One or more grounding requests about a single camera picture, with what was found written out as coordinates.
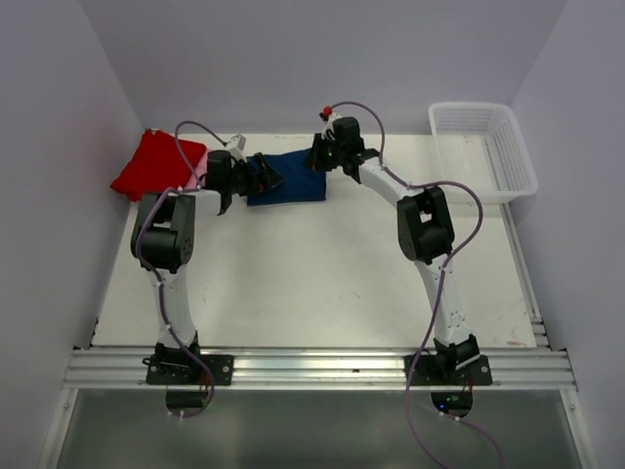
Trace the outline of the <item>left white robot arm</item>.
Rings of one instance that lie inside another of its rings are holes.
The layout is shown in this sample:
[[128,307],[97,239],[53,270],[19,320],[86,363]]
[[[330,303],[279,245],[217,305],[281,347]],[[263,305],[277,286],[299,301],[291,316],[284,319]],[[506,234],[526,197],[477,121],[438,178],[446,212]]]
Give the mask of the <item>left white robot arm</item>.
[[203,370],[187,287],[196,213],[224,215],[234,196],[263,194],[284,182],[263,154],[239,159],[226,150],[210,152],[206,172],[192,176],[196,185],[191,189],[167,188],[143,196],[131,238],[132,254],[146,270],[159,315],[159,337],[149,364],[168,365],[171,375],[185,384],[196,381]]

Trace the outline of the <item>dark blue t shirt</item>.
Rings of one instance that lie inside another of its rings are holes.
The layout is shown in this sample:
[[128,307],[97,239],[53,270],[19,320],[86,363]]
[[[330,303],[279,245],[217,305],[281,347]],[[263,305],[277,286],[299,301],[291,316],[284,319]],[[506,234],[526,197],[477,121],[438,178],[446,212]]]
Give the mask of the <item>dark blue t shirt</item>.
[[284,181],[277,187],[247,197],[248,206],[284,203],[321,202],[326,200],[326,173],[305,166],[309,149],[282,154],[265,154],[265,160]]

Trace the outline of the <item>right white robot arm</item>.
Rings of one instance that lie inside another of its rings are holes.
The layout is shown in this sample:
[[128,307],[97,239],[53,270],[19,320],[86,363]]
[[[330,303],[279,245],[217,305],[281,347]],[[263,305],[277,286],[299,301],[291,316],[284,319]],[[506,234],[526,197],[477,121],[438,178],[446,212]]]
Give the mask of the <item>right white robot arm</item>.
[[479,359],[476,336],[468,326],[456,285],[452,259],[455,232],[440,183],[412,187],[368,149],[358,121],[326,107],[323,130],[313,137],[305,165],[312,170],[343,170],[358,184],[376,192],[396,209],[396,233],[404,257],[417,268],[432,308],[424,342],[434,339],[435,351],[424,346],[409,359],[406,381],[457,383]]

